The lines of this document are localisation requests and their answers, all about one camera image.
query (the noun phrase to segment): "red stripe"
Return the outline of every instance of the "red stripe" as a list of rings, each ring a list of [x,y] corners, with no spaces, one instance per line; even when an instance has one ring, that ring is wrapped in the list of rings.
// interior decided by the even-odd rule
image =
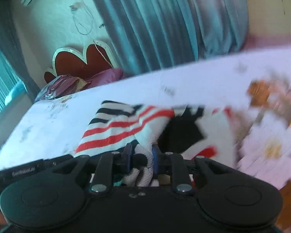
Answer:
[[[149,106],[147,107],[143,112],[141,112],[139,115],[138,115],[138,119],[140,117],[143,117],[145,116],[147,113],[149,113],[152,109],[154,109],[155,107],[154,106]],[[88,137],[88,136],[91,136],[91,135],[94,135],[94,134],[97,134],[97,133],[102,133],[102,132],[105,132],[106,130],[110,129],[110,128],[126,128],[126,127],[129,127],[135,123],[138,123],[139,120],[137,121],[132,121],[132,122],[111,122],[107,127],[104,127],[104,128],[93,128],[91,130],[87,130],[83,137]]]
[[[114,143],[117,143],[119,141],[121,141],[122,139],[129,137],[131,135],[136,134],[137,132],[141,131],[144,126],[150,122],[151,120],[157,118],[157,117],[169,117],[172,118],[174,116],[174,111],[173,110],[161,110],[156,112],[155,114],[153,114],[152,116],[147,117],[146,119],[144,119],[144,121],[142,122],[142,125],[134,128],[131,131],[125,131],[121,134],[118,135],[114,135],[114,136],[109,136],[105,139],[100,139],[100,140],[94,140],[94,141],[89,141],[89,142],[85,142],[81,145],[79,145],[79,147],[76,149],[75,152],[81,152],[87,149],[93,149],[93,148],[98,148],[98,147],[103,147],[103,146],[107,146],[107,145],[111,145]]]

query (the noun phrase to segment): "red headboard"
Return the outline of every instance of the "red headboard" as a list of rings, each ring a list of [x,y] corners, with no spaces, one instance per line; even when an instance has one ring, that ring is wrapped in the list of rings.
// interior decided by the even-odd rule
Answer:
[[[117,67],[106,43],[102,41],[95,43],[96,45],[92,43],[85,46],[83,54],[69,47],[58,49],[53,56],[53,69],[48,69],[44,74],[46,83],[51,82],[56,76],[65,74],[87,79],[101,71]]]

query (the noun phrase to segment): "white fabric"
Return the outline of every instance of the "white fabric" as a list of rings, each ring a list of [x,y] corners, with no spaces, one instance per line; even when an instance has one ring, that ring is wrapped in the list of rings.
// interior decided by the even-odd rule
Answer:
[[[20,121],[0,154],[0,170],[41,158],[71,153],[104,100],[172,107],[206,105],[247,109],[246,91],[253,79],[269,70],[291,80],[291,46],[214,58],[129,78],[34,104]],[[166,93],[166,88],[174,94]]]

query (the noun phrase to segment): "screw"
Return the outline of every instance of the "screw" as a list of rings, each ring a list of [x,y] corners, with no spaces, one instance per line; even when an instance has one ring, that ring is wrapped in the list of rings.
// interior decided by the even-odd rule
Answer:
[[[138,195],[136,195],[136,194],[129,194],[128,195],[130,198],[137,198],[138,197]]]
[[[188,184],[179,184],[177,186],[177,190],[178,190],[178,192],[186,193],[186,192],[189,192],[192,190],[192,186],[188,185]]]
[[[107,187],[102,184],[93,185],[91,190],[95,193],[101,193],[107,190]]]

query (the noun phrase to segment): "bed sheet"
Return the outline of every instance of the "bed sheet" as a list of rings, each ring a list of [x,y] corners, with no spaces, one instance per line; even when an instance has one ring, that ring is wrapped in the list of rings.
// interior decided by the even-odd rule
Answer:
[[[227,105],[248,109],[253,79],[270,71],[291,81],[291,46],[195,62],[35,103],[2,148],[0,170],[72,153],[104,100],[173,107]],[[252,110],[254,117],[258,114]]]

